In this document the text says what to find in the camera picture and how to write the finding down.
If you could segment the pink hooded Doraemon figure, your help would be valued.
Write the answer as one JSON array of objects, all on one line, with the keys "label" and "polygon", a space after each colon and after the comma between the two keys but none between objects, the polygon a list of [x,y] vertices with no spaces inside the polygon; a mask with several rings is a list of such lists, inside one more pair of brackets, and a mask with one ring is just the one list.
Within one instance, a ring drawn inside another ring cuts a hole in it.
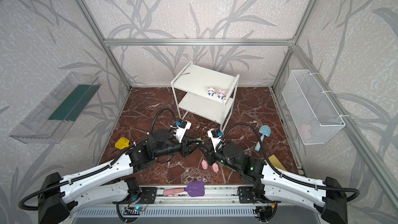
[{"label": "pink hooded Doraemon figure", "polygon": [[225,99],[225,97],[226,97],[226,91],[219,89],[219,91],[218,91],[218,99],[222,101],[222,100]]}]

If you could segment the white hooded Doraemon figure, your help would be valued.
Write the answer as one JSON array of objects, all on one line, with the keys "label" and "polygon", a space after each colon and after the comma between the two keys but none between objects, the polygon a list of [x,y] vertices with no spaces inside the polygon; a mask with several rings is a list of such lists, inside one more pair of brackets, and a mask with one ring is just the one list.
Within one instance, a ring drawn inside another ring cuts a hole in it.
[{"label": "white hooded Doraemon figure", "polygon": [[208,96],[213,97],[215,92],[216,92],[216,89],[214,87],[208,87],[207,88],[207,95]]}]

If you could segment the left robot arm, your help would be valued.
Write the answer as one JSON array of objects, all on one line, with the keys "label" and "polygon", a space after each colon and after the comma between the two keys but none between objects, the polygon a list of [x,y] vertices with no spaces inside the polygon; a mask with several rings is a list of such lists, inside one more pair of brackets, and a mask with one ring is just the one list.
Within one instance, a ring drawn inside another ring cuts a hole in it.
[{"label": "left robot arm", "polygon": [[71,214],[99,204],[137,201],[142,191],[134,178],[136,172],[153,166],[160,157],[190,155],[202,139],[188,135],[191,123],[174,120],[168,129],[155,131],[151,126],[147,137],[137,144],[128,144],[115,159],[71,175],[53,173],[42,187],[18,203],[25,211],[36,211],[40,224],[59,224]]}]

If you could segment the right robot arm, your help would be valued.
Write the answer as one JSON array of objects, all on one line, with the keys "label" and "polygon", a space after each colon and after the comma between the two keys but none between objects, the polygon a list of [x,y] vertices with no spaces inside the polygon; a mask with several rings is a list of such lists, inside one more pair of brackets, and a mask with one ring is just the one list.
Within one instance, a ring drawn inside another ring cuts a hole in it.
[{"label": "right robot arm", "polygon": [[212,144],[202,144],[200,150],[208,165],[222,164],[252,184],[251,195],[256,201],[294,204],[319,214],[330,224],[348,222],[347,204],[360,195],[358,189],[344,188],[332,177],[313,179],[280,170],[268,157],[251,157],[235,143],[226,142],[226,135],[211,129]]}]

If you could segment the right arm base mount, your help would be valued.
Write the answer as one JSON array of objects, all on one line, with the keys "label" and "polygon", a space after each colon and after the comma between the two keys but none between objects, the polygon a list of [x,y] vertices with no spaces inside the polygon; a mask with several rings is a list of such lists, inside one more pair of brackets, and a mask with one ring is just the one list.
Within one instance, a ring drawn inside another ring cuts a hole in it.
[{"label": "right arm base mount", "polygon": [[258,195],[249,186],[238,187],[237,194],[240,203],[270,203],[273,204],[274,201],[267,199],[264,195]]}]

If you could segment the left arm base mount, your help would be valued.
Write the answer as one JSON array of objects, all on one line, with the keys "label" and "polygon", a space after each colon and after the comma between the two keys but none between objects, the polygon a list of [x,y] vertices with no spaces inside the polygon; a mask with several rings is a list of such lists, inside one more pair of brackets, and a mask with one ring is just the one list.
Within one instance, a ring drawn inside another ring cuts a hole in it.
[{"label": "left arm base mount", "polygon": [[154,204],[157,196],[157,187],[140,187],[136,178],[124,180],[128,187],[128,195],[124,203],[130,204]]}]

